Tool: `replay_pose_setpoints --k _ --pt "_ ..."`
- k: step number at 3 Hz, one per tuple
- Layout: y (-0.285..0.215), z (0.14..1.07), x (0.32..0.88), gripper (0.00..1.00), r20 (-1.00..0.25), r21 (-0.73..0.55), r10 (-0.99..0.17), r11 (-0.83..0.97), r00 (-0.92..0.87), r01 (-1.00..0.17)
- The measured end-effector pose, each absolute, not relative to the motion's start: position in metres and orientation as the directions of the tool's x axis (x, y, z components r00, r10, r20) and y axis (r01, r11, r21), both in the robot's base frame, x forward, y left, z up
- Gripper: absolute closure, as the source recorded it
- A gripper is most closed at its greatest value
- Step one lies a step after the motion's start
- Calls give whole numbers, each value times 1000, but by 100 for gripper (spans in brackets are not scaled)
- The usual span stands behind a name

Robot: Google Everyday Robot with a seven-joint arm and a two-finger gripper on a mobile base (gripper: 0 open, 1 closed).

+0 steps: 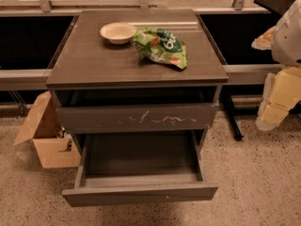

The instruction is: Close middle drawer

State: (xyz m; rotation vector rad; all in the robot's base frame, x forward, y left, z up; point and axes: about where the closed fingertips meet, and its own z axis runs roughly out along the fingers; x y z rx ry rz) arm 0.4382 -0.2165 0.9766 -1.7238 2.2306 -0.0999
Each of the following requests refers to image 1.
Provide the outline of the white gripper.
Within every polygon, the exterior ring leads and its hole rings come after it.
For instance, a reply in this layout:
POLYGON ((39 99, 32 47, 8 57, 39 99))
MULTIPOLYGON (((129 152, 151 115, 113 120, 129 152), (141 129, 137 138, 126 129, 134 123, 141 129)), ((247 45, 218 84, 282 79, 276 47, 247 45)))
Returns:
POLYGON ((301 69, 291 67, 280 71, 277 75, 268 73, 255 121, 257 128, 262 131, 275 129, 300 100, 301 69))

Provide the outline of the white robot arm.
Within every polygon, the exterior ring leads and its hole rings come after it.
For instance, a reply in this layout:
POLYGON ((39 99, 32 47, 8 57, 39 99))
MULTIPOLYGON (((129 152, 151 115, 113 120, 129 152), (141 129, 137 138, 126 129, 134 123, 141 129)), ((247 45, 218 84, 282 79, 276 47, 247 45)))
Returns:
POLYGON ((284 65, 277 74, 268 73, 256 126, 262 131, 278 127, 301 101, 301 0, 295 0, 277 24, 251 43, 270 50, 272 59, 284 65))

